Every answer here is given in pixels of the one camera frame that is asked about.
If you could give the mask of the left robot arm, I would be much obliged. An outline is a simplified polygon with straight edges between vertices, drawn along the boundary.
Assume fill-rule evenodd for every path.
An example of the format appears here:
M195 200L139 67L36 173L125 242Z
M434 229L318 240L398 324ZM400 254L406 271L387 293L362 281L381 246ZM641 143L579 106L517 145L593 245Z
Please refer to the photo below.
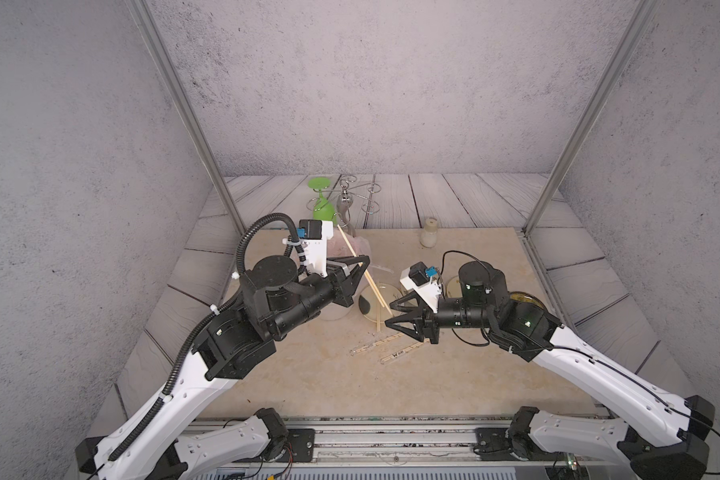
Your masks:
M277 457L288 430L273 408L230 427L188 434L186 427L276 351L277 342L327 305L349 307L370 259L331 258L325 274L300 274L271 255L242 272L240 287L186 339L164 386L110 435L83 440L80 472L98 479L191 479L236 460Z

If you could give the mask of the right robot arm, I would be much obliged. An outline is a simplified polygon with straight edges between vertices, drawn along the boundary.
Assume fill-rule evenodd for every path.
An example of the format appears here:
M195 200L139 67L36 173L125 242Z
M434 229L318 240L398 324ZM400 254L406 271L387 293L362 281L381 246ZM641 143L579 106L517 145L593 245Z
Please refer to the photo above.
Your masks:
M626 465L640 479L701 479L708 475L715 408L642 379L581 339L536 297L509 291L505 275L474 259L458 271L461 294L443 292L439 272L418 262L400 278L406 295L393 301L387 327L436 344L443 329L476 329L497 346L571 382L615 418L596 420L524 406L504 437L477 448L482 457L507 454L530 461L543 454L575 454Z

